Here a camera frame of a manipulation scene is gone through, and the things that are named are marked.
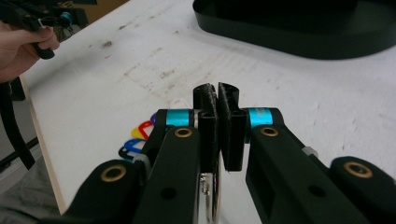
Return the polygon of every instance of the human hand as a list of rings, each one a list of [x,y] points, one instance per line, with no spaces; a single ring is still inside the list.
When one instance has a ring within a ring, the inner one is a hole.
[[[60,45],[52,28],[28,32],[0,21],[0,83],[19,76],[40,59],[30,43],[38,43],[41,49]]]

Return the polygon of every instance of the black strap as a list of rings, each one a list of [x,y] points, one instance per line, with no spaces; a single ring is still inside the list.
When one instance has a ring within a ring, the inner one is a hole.
[[[26,146],[17,121],[15,120],[14,107],[11,100],[11,88],[9,83],[0,83],[0,113],[8,139],[14,147],[23,165],[30,169],[35,164],[32,153]]]

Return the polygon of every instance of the finger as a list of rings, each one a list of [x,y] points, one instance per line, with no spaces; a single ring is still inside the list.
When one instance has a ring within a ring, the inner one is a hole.
[[[41,42],[51,37],[51,29],[40,29],[38,32],[28,32],[25,30],[15,30],[2,32],[2,44],[10,48],[17,48],[20,45]]]
[[[48,39],[38,43],[38,47],[41,49],[57,49],[59,46],[60,43],[56,38],[55,33],[52,33],[52,36],[50,36]]]

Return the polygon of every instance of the black handle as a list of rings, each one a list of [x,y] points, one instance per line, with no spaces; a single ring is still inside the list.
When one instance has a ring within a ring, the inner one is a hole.
[[[41,49],[38,46],[38,43],[33,43],[33,47],[35,48],[35,51],[37,52],[38,56],[42,59],[51,59],[55,56],[55,53],[53,52],[52,49]]]

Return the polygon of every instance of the white table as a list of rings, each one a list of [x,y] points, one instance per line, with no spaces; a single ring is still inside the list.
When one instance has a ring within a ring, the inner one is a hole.
[[[356,156],[396,177],[396,48],[308,60],[202,31],[191,0],[134,0],[24,76],[61,212],[97,165],[119,157],[133,127],[218,82],[239,88],[241,107],[279,108],[326,165]],[[221,223],[260,222],[244,178],[223,173]]]

